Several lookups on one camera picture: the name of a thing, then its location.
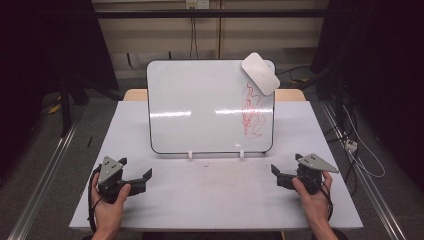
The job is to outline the person's left hand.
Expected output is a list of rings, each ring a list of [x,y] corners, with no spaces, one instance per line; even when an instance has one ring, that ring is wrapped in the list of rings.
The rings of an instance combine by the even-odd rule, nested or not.
[[[120,229],[124,203],[129,195],[131,186],[126,184],[119,192],[117,200],[113,203],[105,202],[96,188],[98,183],[99,174],[96,173],[93,177],[93,186],[91,188],[92,207],[94,208],[94,215],[96,221],[96,231],[98,229]]]

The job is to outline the black metal stand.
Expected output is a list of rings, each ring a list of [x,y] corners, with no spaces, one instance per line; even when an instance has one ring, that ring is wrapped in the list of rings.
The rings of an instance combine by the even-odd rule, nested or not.
[[[66,136],[72,124],[69,97],[72,97],[76,105],[86,105],[88,103],[89,98],[84,90],[84,81],[82,78],[69,76],[64,77],[61,81],[62,137]]]

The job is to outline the aluminium floor rail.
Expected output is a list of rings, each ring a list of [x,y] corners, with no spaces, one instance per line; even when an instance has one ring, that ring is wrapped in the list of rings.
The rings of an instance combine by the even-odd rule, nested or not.
[[[360,157],[355,157],[350,150],[347,150],[345,143],[345,140],[340,140],[341,148],[347,154],[349,163],[353,166],[357,179],[361,182],[373,208],[389,235],[389,239],[406,240],[399,222],[375,185],[374,177],[363,170],[363,163]]]
[[[50,188],[54,176],[61,165],[70,143],[73,140],[78,123],[73,123],[66,134],[60,138],[58,145],[50,158],[35,190],[25,205],[23,212],[19,215],[17,222],[12,228],[7,240],[25,240],[29,230],[42,206],[46,194]]]

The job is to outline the white whiteboard with black frame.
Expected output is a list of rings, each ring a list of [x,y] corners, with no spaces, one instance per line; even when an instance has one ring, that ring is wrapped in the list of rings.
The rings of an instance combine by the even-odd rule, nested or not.
[[[159,154],[265,153],[275,95],[240,60],[157,60],[147,66],[151,148]]]

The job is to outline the person's right hand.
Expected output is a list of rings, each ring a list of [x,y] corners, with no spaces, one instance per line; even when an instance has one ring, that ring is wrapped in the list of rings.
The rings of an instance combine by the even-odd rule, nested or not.
[[[303,183],[298,178],[292,179],[295,190],[301,198],[302,207],[309,226],[310,223],[314,222],[328,222],[329,200],[327,197],[330,195],[332,177],[326,171],[323,172],[323,177],[324,183],[322,188],[314,195],[310,195],[307,192]]]

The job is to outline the white whiteboard eraser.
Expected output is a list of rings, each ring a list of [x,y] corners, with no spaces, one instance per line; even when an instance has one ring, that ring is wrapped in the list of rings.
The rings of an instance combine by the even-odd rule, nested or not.
[[[265,60],[256,52],[248,55],[241,63],[242,69],[265,95],[271,95],[280,86],[275,71],[266,64]]]

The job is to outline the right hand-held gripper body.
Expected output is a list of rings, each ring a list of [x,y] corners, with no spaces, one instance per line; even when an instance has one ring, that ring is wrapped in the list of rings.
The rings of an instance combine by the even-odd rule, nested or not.
[[[277,185],[286,189],[294,190],[295,187],[292,183],[293,178],[298,178],[306,188],[307,192],[311,195],[316,194],[322,185],[322,172],[338,173],[339,170],[325,161],[323,158],[312,153],[303,156],[301,159],[296,160],[298,168],[295,175],[281,173],[277,177]]]

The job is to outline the white wall socket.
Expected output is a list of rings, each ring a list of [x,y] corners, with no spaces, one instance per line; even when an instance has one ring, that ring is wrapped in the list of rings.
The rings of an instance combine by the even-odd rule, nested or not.
[[[210,7],[209,0],[185,0],[187,9],[206,10]]]

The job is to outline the dark curtain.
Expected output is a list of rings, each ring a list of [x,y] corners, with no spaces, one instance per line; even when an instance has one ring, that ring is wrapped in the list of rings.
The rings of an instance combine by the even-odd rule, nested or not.
[[[406,175],[424,192],[424,0],[328,0],[311,64],[341,56],[351,94]]]
[[[0,181],[19,161],[43,97],[68,84],[118,88],[92,0],[0,0]]]

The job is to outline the yellowish vertical pipe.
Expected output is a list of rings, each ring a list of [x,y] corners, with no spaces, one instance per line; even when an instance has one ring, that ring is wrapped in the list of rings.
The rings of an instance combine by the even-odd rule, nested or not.
[[[223,4],[223,0],[219,0],[218,2],[218,7],[219,10],[222,10],[222,4]],[[217,42],[217,59],[221,59],[221,55],[222,55],[222,49],[221,49],[221,45],[222,45],[222,18],[218,18],[217,20],[217,31],[218,31],[218,42]]]

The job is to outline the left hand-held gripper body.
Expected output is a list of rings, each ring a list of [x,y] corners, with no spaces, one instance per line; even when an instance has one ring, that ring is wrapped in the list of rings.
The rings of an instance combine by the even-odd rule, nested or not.
[[[129,196],[138,195],[146,191],[146,182],[142,177],[135,180],[123,180],[123,167],[118,161],[106,156],[100,167],[98,179],[98,190],[101,197],[107,203],[114,203],[119,195],[120,190],[126,184],[131,186]]]

